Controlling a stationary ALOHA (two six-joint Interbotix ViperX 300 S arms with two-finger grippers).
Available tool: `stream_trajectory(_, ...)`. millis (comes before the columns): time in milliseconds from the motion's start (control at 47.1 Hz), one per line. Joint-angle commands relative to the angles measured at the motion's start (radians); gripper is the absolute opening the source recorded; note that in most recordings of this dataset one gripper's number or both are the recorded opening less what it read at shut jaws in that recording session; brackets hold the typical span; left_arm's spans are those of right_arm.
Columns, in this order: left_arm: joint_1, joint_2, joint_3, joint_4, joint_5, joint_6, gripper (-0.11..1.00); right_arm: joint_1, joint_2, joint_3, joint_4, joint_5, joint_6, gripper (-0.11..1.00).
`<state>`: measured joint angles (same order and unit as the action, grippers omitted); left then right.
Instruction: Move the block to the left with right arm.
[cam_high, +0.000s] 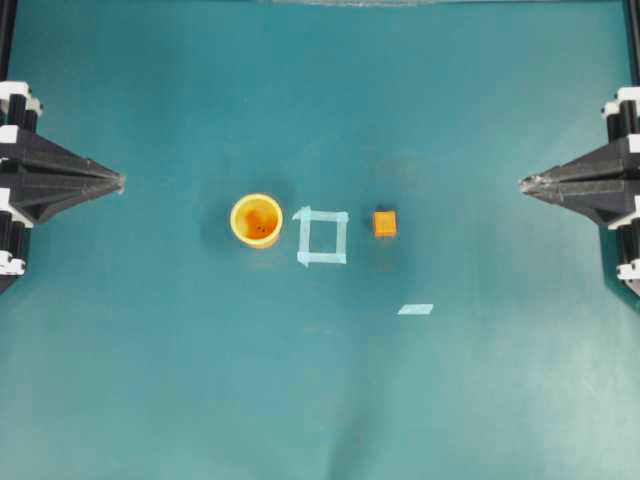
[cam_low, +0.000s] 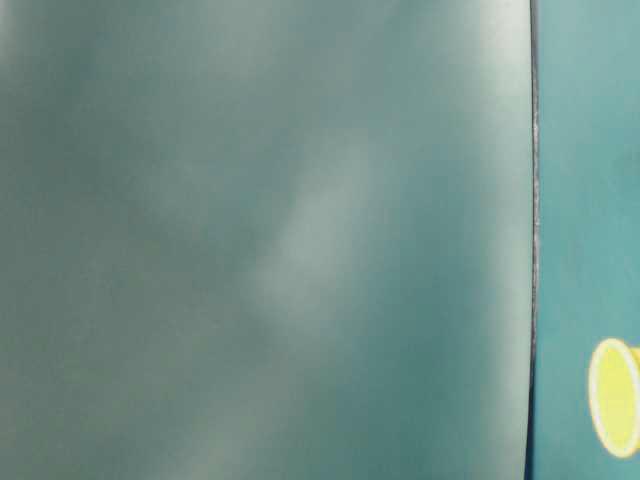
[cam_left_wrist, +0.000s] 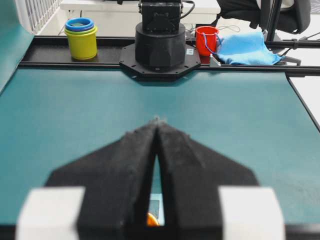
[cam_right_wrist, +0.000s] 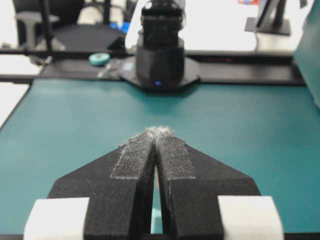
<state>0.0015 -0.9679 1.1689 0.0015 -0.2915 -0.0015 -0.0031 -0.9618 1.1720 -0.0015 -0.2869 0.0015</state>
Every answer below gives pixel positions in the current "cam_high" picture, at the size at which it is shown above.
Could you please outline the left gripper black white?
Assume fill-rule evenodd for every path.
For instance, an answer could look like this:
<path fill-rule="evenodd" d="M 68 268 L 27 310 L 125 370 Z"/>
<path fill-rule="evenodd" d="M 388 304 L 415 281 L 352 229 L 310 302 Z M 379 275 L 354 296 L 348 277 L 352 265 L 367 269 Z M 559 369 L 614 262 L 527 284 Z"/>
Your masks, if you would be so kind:
<path fill-rule="evenodd" d="M 28 83 L 1 82 L 1 145 L 17 141 L 18 173 L 46 174 L 27 177 L 16 188 L 16 208 L 10 205 L 11 187 L 1 186 L 2 294 L 26 272 L 32 222 L 47 222 L 125 185 L 122 174 L 33 133 L 41 115 L 42 104 Z"/>

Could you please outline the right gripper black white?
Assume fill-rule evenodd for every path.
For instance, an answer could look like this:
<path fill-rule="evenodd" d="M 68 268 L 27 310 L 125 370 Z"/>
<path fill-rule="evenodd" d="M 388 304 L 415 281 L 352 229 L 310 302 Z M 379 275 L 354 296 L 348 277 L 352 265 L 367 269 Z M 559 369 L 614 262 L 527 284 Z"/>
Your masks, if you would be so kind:
<path fill-rule="evenodd" d="M 614 231 L 616 276 L 639 295 L 639 88 L 620 88 L 615 99 L 602 108 L 602 117 L 610 143 L 529 175 L 519 186 L 525 195 Z M 618 177 L 622 180 L 604 180 Z"/>

